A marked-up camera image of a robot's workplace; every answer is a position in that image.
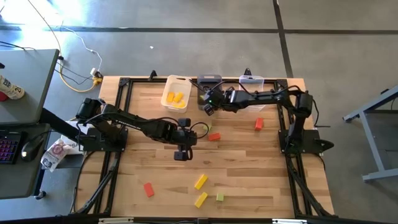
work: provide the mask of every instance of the yellow block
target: yellow block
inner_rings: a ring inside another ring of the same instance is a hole
[[[205,174],[203,174],[200,177],[200,179],[198,180],[198,182],[195,184],[195,188],[197,190],[199,190],[203,186],[203,184],[206,182],[206,180],[207,180],[207,176]]]
[[[178,93],[177,96],[174,97],[174,102],[179,103],[183,96],[184,94],[182,94],[181,92]]]
[[[171,103],[171,102],[173,102],[173,99],[174,99],[174,93],[173,93],[173,92],[170,92],[170,93],[167,95],[167,102]]]
[[[200,208],[206,198],[207,198],[207,194],[206,194],[206,192],[203,192],[201,194],[201,196],[198,198],[198,200],[195,202],[195,206],[197,208]]]

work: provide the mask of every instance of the bottle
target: bottle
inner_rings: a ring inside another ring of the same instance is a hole
[[[0,91],[12,100],[21,99],[25,95],[25,90],[20,86],[12,84],[7,78],[0,75]]]

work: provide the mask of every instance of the computer mouse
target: computer mouse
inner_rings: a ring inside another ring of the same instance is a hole
[[[27,143],[25,143],[24,147],[22,147],[21,158],[23,161],[30,162],[34,160],[39,152],[40,146],[43,144],[44,138],[42,136],[38,136]]]

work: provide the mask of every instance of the desk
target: desk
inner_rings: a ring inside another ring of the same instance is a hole
[[[99,97],[105,102],[115,102],[119,79],[104,78]],[[288,79],[288,83],[305,89],[303,79]],[[267,105],[260,112],[217,111],[207,116],[198,110],[197,89],[192,87],[188,111],[177,114],[166,111],[160,104],[163,89],[164,83],[135,83],[129,112],[144,118],[188,117],[192,124],[204,121],[212,125],[211,133],[221,133],[221,140],[199,139],[193,146],[193,160],[179,162],[173,160],[176,146],[154,142],[139,131],[129,130],[119,166],[112,217],[294,217],[285,158],[279,152],[276,105]],[[254,131],[257,117],[264,118],[264,128],[259,132]],[[312,126],[312,118],[307,119],[305,128]],[[198,135],[204,133],[201,127],[195,130]],[[87,160],[78,186],[77,208],[82,207],[97,188],[103,156],[104,153],[96,152]],[[303,163],[309,189],[323,207],[333,213],[322,162],[316,156],[303,154]],[[202,174],[209,179],[196,190],[195,182]],[[155,195],[151,198],[144,192],[146,182],[151,182],[154,188]],[[194,203],[202,192],[209,196],[201,208],[196,208]],[[216,202],[217,193],[224,194],[224,202]],[[107,195],[106,189],[103,207]],[[299,192],[298,196],[303,210],[302,194]]]

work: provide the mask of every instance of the red block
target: red block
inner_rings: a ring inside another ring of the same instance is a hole
[[[209,141],[220,140],[221,135],[219,133],[209,134]]]
[[[263,120],[262,118],[257,118],[256,120],[256,125],[254,127],[254,130],[256,131],[260,131],[262,129],[262,125],[263,125]]]
[[[148,197],[155,195],[154,189],[152,189],[152,184],[150,183],[144,184],[144,189]]]

